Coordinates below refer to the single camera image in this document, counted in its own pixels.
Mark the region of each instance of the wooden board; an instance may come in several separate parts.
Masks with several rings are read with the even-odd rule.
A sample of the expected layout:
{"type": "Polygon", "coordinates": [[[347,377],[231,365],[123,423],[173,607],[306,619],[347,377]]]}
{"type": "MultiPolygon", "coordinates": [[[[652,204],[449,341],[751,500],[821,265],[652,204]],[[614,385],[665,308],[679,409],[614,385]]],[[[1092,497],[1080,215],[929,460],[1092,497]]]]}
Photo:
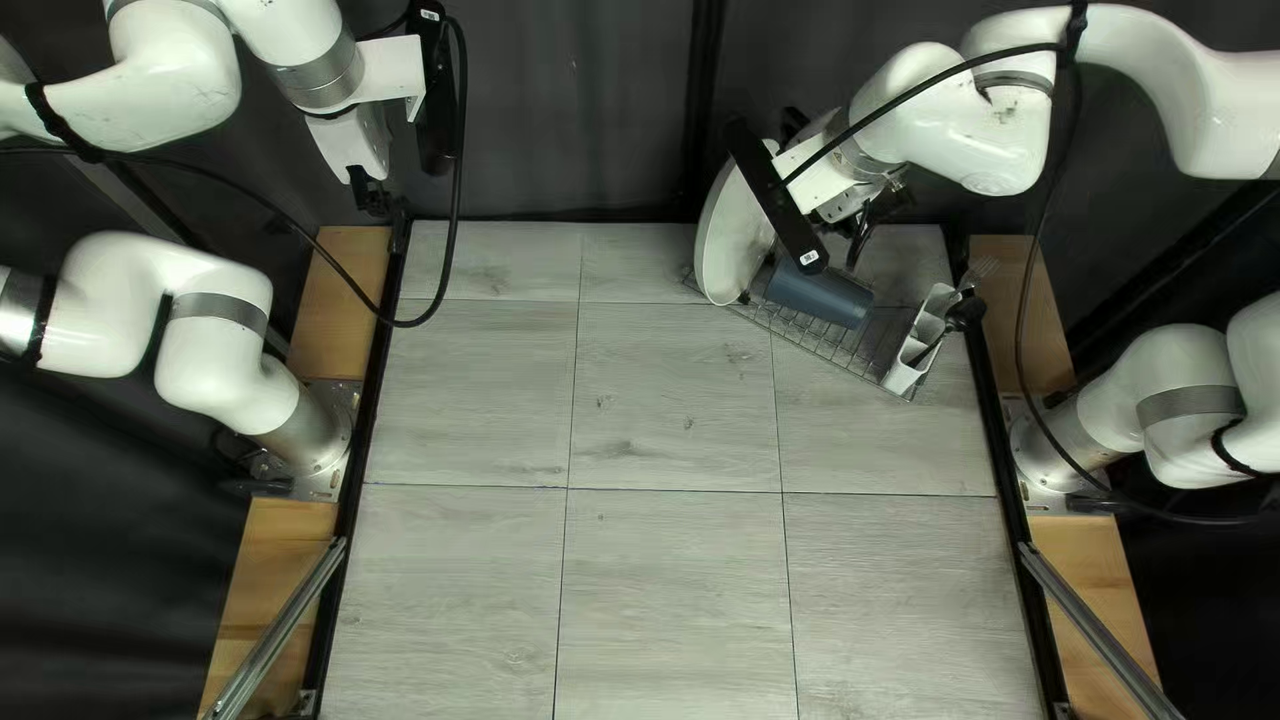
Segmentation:
{"type": "MultiPolygon", "coordinates": [[[[1019,392],[1014,369],[1014,328],[1029,250],[1030,238],[1025,236],[969,238],[970,258],[988,255],[1000,260],[997,270],[982,281],[978,295],[988,305],[983,331],[996,384],[1002,393],[1019,392]]],[[[1023,360],[1032,392],[1047,393],[1071,387],[1075,383],[1075,370],[1043,259],[1037,259],[1034,272],[1023,360]]],[[[1115,518],[1041,515],[1029,518],[1029,521],[1032,539],[1044,557],[1093,609],[1129,655],[1158,683],[1142,607],[1133,589],[1115,518]]],[[[1076,717],[1144,720],[1146,715],[1111,669],[1052,602],[1050,620],[1076,717]]]]}
{"type": "MultiPolygon", "coordinates": [[[[365,293],[379,302],[387,275],[390,228],[321,228],[316,240],[365,293]]],[[[302,291],[288,366],[300,378],[358,380],[365,377],[374,315],[319,255],[302,291]]]]}
{"type": "MultiPolygon", "coordinates": [[[[383,292],[389,237],[390,228],[324,228],[319,240],[376,301],[383,292]]],[[[374,323],[342,278],[314,256],[293,329],[289,369],[310,379],[362,379],[374,323]]],[[[332,503],[253,498],[205,679],[201,716],[324,553],[337,516],[338,506],[332,503]]],[[[312,605],[242,719],[283,716],[297,702],[315,612],[312,605]]]]}
{"type": "MultiPolygon", "coordinates": [[[[1030,238],[1025,236],[986,234],[974,236],[969,241],[970,258],[986,255],[1000,261],[996,272],[978,286],[978,295],[987,301],[982,329],[987,336],[991,366],[1000,392],[1019,392],[1018,373],[1014,369],[1014,333],[1029,250],[1030,238]]],[[[1030,391],[1044,395],[1075,384],[1075,370],[1043,258],[1036,259],[1034,273],[1028,299],[1023,363],[1030,391]]]]}
{"type": "MultiPolygon", "coordinates": [[[[1142,621],[1142,609],[1133,591],[1129,564],[1115,518],[1032,516],[1032,537],[1041,553],[1071,583],[1098,619],[1157,683],[1156,659],[1142,621]]],[[[1053,637],[1057,639],[1062,674],[1071,707],[1079,720],[1144,720],[1147,716],[1129,691],[1102,662],[1084,635],[1062,611],[1050,602],[1053,637]]]]}
{"type": "MultiPolygon", "coordinates": [[[[324,555],[337,516],[338,506],[332,503],[253,498],[205,679],[201,715],[275,619],[293,588],[324,555]]],[[[269,712],[283,716],[293,707],[306,667],[314,620],[312,606],[242,717],[260,717],[269,712]]]]}

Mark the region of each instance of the black curtain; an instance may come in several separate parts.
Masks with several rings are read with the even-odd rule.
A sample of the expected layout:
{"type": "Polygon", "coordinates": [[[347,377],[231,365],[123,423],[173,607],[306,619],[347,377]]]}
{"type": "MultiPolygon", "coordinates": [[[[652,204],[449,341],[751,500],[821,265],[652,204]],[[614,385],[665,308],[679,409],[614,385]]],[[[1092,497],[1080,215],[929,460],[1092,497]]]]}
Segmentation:
{"type": "Polygon", "coordinates": [[[0,365],[0,716],[196,716],[247,503],[56,377],[0,365]]]}

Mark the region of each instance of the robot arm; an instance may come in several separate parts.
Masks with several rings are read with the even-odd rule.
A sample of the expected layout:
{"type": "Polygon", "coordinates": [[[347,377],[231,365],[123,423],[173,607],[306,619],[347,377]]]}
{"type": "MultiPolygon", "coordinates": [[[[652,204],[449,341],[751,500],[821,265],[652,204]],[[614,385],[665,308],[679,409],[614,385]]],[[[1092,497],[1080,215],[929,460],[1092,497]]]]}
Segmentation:
{"type": "MultiPolygon", "coordinates": [[[[1226,334],[1203,325],[1148,331],[1102,377],[1044,415],[1062,448],[1085,470],[1144,452],[1152,474],[1175,488],[1199,489],[1280,471],[1280,293],[1231,318],[1226,334]],[[1233,427],[1221,430],[1229,423],[1233,427]]],[[[1033,487],[1079,489],[1075,471],[1029,418],[1010,428],[1014,460],[1033,487]]]]}
{"type": "Polygon", "coordinates": [[[271,282],[186,246],[95,233],[76,243],[50,287],[0,266],[0,354],[55,373],[127,375],[150,345],[164,296],[173,309],[156,356],[160,397],[255,438],[302,474],[338,460],[344,419],[262,352],[271,282]]]}
{"type": "MultiPolygon", "coordinates": [[[[106,150],[146,150],[225,120],[241,95],[233,33],[307,113],[321,154],[347,183],[352,165],[388,176],[389,136],[372,102],[406,99],[412,120],[426,91],[416,35],[356,42],[334,0],[106,0],[105,9],[115,65],[47,86],[45,99],[106,150]]],[[[28,99],[29,72],[6,65],[0,137],[58,141],[28,99]]]]}
{"type": "MultiPolygon", "coordinates": [[[[931,76],[996,50],[1062,36],[1070,8],[1015,10],[970,29],[960,51],[911,45],[884,64],[847,109],[823,117],[812,136],[773,159],[780,177],[826,142],[931,76]]],[[[1123,5],[1089,5],[1076,59],[1115,68],[1151,96],[1174,160],[1215,179],[1280,177],[1280,53],[1210,50],[1169,20],[1123,5]]],[[[788,186],[801,214],[826,222],[854,214],[886,176],[914,163],[966,190],[1024,192],[1039,177],[1048,145],[1052,51],[963,72],[892,110],[788,186]]]]}

